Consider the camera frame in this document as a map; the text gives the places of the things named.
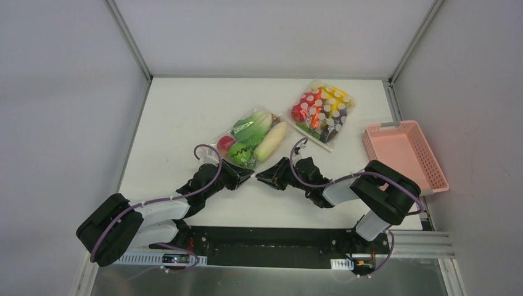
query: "plastic bag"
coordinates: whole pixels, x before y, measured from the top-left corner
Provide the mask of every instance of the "plastic bag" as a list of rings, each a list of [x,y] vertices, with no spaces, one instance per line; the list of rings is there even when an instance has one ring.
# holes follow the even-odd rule
[[[343,90],[313,80],[286,117],[300,132],[329,151],[355,107],[355,100]]]
[[[254,108],[211,145],[221,157],[239,167],[254,169],[278,148],[288,124],[264,108]]]

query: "white table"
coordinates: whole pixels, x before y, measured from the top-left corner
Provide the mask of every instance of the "white table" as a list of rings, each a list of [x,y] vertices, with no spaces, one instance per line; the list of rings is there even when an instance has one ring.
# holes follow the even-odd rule
[[[297,102],[310,80],[239,78],[154,78],[140,119],[120,192],[144,200],[174,192],[190,179],[200,163],[195,145],[209,143],[253,107],[283,112]],[[332,153],[310,141],[302,150],[312,156],[327,178],[362,169],[368,158],[361,139],[365,127],[392,121],[382,81],[324,80],[356,99]],[[280,148],[257,171],[273,166],[303,137],[293,128]],[[186,219],[195,226],[351,228],[367,213],[360,200],[334,208],[318,208],[303,191],[276,191],[248,180],[238,190],[222,190],[205,208]],[[421,229],[418,216],[406,217],[395,229]]]

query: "pink basket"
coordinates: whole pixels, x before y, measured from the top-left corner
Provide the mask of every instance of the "pink basket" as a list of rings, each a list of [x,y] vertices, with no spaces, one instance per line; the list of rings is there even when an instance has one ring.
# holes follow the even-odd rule
[[[417,122],[369,125],[363,145],[370,160],[377,159],[412,179],[421,195],[448,190],[447,179]]]

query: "clear plastic bag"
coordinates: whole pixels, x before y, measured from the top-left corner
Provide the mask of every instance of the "clear plastic bag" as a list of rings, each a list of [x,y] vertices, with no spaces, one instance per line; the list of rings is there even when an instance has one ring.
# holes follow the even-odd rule
[[[226,161],[252,170],[278,149],[287,135],[287,126],[280,117],[257,107],[216,137],[211,145]]]
[[[345,91],[313,80],[286,118],[300,132],[332,151],[355,100]]]

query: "white wall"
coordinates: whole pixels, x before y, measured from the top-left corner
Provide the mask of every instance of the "white wall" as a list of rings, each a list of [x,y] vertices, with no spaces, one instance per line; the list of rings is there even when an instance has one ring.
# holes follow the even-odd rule
[[[450,184],[429,197],[469,295],[523,290],[523,2],[448,0],[396,85]]]
[[[0,2],[0,295],[68,295],[146,82],[103,1]]]
[[[154,75],[388,78],[433,1],[117,2]]]

